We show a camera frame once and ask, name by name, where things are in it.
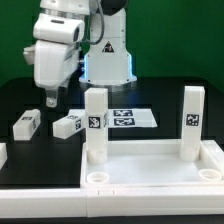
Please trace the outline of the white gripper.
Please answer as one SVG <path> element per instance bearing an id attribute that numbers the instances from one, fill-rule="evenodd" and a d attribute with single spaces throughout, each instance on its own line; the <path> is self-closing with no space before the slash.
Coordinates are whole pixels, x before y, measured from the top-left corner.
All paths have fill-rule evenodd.
<path id="1" fill-rule="evenodd" d="M 35 45 L 34 80 L 35 84 L 47 89 L 46 105 L 57 106 L 58 90 L 77 70 L 79 49 L 75 44 L 38 40 Z"/>

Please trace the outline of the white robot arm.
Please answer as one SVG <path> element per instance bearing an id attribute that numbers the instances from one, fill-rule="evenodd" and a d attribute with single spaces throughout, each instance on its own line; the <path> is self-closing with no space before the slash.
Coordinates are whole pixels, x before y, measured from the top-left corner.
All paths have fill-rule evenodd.
<path id="1" fill-rule="evenodd" d="M 120 87 L 137 80 L 126 49 L 127 0 L 41 0 L 34 26 L 35 84 L 46 91 L 46 105 L 57 105 L 58 89 L 66 87 L 78 69 L 81 45 L 82 83 Z"/>

